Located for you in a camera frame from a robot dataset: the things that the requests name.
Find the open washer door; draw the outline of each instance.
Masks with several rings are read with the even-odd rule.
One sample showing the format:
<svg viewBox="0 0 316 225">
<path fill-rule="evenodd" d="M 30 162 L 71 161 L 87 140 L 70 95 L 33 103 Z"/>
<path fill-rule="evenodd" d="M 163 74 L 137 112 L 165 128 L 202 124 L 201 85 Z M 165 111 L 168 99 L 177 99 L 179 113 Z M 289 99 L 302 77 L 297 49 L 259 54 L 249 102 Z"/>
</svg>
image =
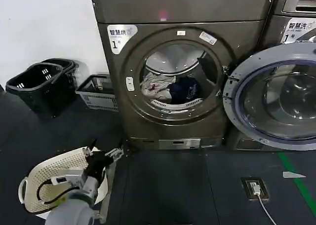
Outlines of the open washer door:
<svg viewBox="0 0 316 225">
<path fill-rule="evenodd" d="M 238 130 L 265 145 L 316 149 L 316 44 L 261 51 L 229 76 L 224 108 Z"/>
</svg>

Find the washing machine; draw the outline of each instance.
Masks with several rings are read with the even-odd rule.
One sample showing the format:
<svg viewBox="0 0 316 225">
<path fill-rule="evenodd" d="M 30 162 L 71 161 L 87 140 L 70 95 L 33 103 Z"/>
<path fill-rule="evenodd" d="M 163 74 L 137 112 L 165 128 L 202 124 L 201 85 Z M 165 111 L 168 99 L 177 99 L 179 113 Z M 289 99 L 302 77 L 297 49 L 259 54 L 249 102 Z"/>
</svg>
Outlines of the washing machine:
<svg viewBox="0 0 316 225">
<path fill-rule="evenodd" d="M 226 72 L 258 43 L 272 0 L 93 0 L 129 142 L 220 145 Z"/>
<path fill-rule="evenodd" d="M 275 0 L 260 43 L 226 82 L 225 145 L 316 149 L 316 0 Z"/>
</svg>

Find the white wall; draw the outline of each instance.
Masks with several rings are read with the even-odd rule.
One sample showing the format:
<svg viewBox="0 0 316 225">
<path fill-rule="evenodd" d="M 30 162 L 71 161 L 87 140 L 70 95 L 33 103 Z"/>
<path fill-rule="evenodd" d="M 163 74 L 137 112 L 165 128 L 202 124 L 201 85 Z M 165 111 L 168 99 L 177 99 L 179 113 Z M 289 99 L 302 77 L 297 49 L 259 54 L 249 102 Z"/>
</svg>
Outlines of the white wall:
<svg viewBox="0 0 316 225">
<path fill-rule="evenodd" d="M 0 0 L 0 84 L 47 58 L 79 61 L 79 81 L 108 73 L 91 0 Z"/>
</svg>

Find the basket handle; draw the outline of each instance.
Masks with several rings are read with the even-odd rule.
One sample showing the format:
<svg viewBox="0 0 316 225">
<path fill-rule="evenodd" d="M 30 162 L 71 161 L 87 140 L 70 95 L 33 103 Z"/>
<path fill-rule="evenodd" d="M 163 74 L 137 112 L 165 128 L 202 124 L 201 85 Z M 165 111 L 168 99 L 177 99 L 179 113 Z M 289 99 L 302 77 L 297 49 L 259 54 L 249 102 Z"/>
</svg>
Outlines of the basket handle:
<svg viewBox="0 0 316 225">
<path fill-rule="evenodd" d="M 20 200 L 21 204 L 24 204 L 23 186 L 24 186 L 25 183 L 26 184 L 28 183 L 28 178 L 27 177 L 23 178 L 23 180 L 20 182 L 19 189 L 18 189 L 18 196 L 19 196 L 19 200 Z"/>
<path fill-rule="evenodd" d="M 54 84 L 54 83 L 57 81 L 57 79 L 58 79 L 61 75 L 65 74 L 65 73 L 67 73 L 67 72 L 70 72 L 70 70 L 73 70 L 75 67 L 76 67 L 76 66 L 74 65 L 74 66 L 72 66 L 72 67 L 68 67 L 68 68 L 66 68 L 66 69 L 63 69 L 60 73 L 58 73 L 58 74 L 54 77 L 54 80 L 51 82 L 51 84 Z"/>
</svg>

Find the floor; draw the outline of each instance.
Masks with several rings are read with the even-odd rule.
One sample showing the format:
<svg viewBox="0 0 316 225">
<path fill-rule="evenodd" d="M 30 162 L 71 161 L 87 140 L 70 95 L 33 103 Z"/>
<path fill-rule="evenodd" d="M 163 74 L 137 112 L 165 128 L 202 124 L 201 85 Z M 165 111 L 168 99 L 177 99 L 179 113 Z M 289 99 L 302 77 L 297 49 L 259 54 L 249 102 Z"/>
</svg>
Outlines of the floor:
<svg viewBox="0 0 316 225">
<path fill-rule="evenodd" d="M 42 120 L 16 96 L 0 92 L 0 170 L 3 224 L 42 225 L 17 198 L 20 181 L 38 163 L 97 138 L 110 149 L 123 136 L 117 112 L 88 109 L 77 98 L 55 119 Z M 316 151 L 285 152 L 316 201 Z M 249 201 L 242 177 L 260 177 L 267 209 L 278 225 L 315 224 L 278 153 L 225 150 L 141 151 L 117 164 L 108 225 L 270 225 L 258 201 Z"/>
<path fill-rule="evenodd" d="M 42 120 L 16 96 L 0 92 L 1 224 L 42 225 L 18 201 L 20 181 L 38 163 L 97 139 L 99 149 L 116 147 L 122 137 L 117 112 L 88 109 L 77 98 L 55 119 Z"/>
</svg>

